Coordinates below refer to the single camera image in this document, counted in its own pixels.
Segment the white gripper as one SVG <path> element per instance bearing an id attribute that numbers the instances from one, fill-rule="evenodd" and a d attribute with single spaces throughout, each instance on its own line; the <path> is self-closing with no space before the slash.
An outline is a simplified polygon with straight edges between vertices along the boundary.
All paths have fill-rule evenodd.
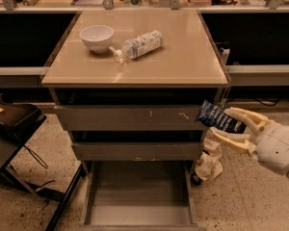
<path id="1" fill-rule="evenodd" d="M 246 124 L 254 135 L 254 142 L 250 141 L 250 134 L 227 133 L 211 127 L 211 133 L 220 143 L 239 153 L 250 154 L 261 166 L 276 174 L 289 176 L 289 126 L 241 108 L 230 107 L 224 112 Z"/>

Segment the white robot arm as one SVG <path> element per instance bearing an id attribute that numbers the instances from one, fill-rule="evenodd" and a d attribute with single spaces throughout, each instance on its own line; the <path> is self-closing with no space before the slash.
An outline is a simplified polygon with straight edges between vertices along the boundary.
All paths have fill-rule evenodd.
<path id="1" fill-rule="evenodd" d="M 252 135 L 227 133 L 211 127 L 213 136 L 235 151 L 251 156 L 261 166 L 289 179 L 289 126 L 241 108 L 231 107 L 224 112 L 246 124 Z"/>

